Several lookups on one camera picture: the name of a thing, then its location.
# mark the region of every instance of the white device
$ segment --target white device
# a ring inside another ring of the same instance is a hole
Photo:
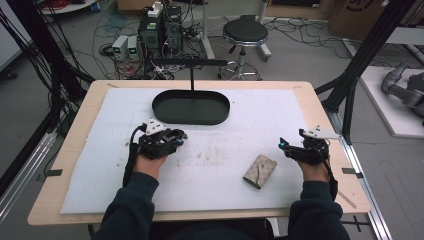
[[[112,51],[115,55],[116,61],[125,61],[128,57],[128,50],[127,50],[127,42],[128,42],[128,36],[122,35],[119,36],[119,38],[113,43],[112,45]]]
[[[138,44],[137,36],[129,36],[128,37],[128,55],[131,61],[140,60],[140,47]]]
[[[149,17],[159,17],[159,14],[162,12],[163,4],[160,1],[156,1],[153,6],[153,11],[148,11],[147,16]]]

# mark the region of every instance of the power supply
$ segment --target power supply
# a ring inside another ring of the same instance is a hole
[[[129,36],[128,37],[128,54],[131,61],[140,60],[140,47],[138,44],[137,36]]]
[[[143,16],[138,28],[138,35],[143,46],[148,49],[160,49],[164,43],[165,27],[162,19],[163,11],[159,17]]]
[[[128,43],[128,36],[121,35],[119,38],[113,43],[112,50],[113,54],[115,55],[116,61],[125,61],[128,57],[128,50],[127,50],[127,44]]]
[[[168,49],[172,52],[182,51],[182,21],[181,21],[181,7],[172,6],[164,10],[164,21],[166,29],[166,38],[168,42]]]

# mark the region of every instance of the stool leg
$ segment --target stool leg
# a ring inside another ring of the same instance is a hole
[[[246,51],[244,47],[241,47],[241,51],[239,54],[239,59],[237,61],[238,67],[237,67],[237,78],[242,79],[243,78],[243,66],[244,66],[244,56],[246,56]]]

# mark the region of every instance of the electronic equipment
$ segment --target electronic equipment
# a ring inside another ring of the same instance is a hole
[[[138,44],[137,36],[128,37],[128,55],[131,61],[140,60],[140,45]]]
[[[320,0],[272,0],[272,5],[319,7]]]
[[[331,166],[327,163],[327,160],[329,160],[328,146],[330,145],[327,141],[328,139],[341,139],[342,136],[323,129],[319,125],[307,131],[299,129],[299,135],[304,139],[302,142],[303,148],[291,146],[284,138],[280,138],[278,147],[284,151],[286,157],[296,161],[311,166],[323,163],[328,172],[328,177],[330,179],[330,194],[334,201],[337,196],[338,181],[334,178]]]
[[[162,19],[163,11],[159,17],[143,16],[138,28],[138,35],[140,37],[143,47],[148,49],[160,49],[165,41],[165,26]]]
[[[121,35],[119,38],[113,43],[112,51],[115,55],[116,61],[125,61],[128,57],[128,36]]]
[[[171,6],[164,10],[163,16],[166,29],[168,49],[176,53],[182,50],[182,20],[181,7]]]
[[[134,142],[138,131],[145,134],[138,138],[138,143]],[[166,128],[161,122],[150,118],[149,122],[138,126],[131,135],[128,162],[125,166],[123,186],[127,186],[137,155],[142,154],[153,160],[163,156],[171,155],[177,148],[184,144],[183,139],[187,139],[187,134],[180,129]]]

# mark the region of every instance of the cardboard box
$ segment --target cardboard box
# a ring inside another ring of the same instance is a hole
[[[385,7],[380,0],[338,1],[328,21],[331,35],[364,40]]]
[[[412,5],[411,9],[409,9],[408,13],[406,14],[406,16],[403,18],[403,20],[401,21],[401,25],[404,26],[409,19],[411,18],[411,16],[417,11],[418,7],[420,6],[421,0],[417,0],[414,5]],[[424,18],[424,8],[422,8],[418,14],[415,16],[414,19],[412,19],[411,23],[409,24],[410,26],[415,26],[417,25],[422,19]]]

